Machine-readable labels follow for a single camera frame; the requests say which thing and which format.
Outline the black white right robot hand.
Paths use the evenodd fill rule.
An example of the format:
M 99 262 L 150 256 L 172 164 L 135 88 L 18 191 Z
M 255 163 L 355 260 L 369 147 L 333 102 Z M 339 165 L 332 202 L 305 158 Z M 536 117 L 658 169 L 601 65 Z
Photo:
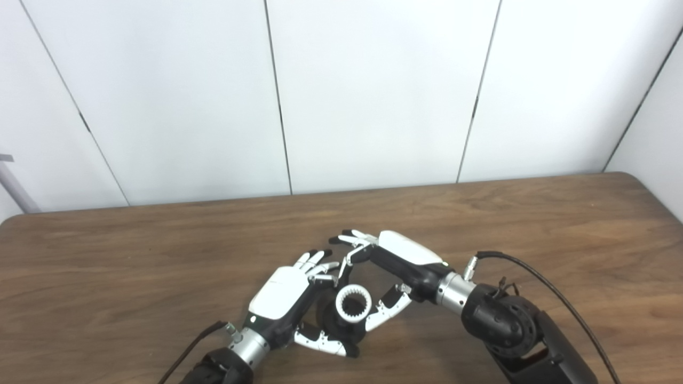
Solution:
M 362 321 L 368 332 L 397 316 L 412 302 L 436 304 L 442 282 L 454 274 L 453 268 L 434 251 L 388 229 L 378 236 L 344 229 L 330 238 L 329 243 L 351 247 L 344 258 L 343 275 L 349 275 L 353 265 L 370 261 L 400 280 L 388 289 Z

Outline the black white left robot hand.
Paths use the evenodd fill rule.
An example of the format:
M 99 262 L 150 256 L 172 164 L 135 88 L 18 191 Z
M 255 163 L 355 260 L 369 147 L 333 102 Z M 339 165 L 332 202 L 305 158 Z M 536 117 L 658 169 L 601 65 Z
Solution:
M 324 262 L 331 250 L 303 253 L 292 265 L 278 267 L 251 299 L 242 325 L 243 341 L 263 357 L 295 342 L 323 353 L 355 359 L 360 350 L 303 318 L 322 293 L 335 289 L 340 262 Z

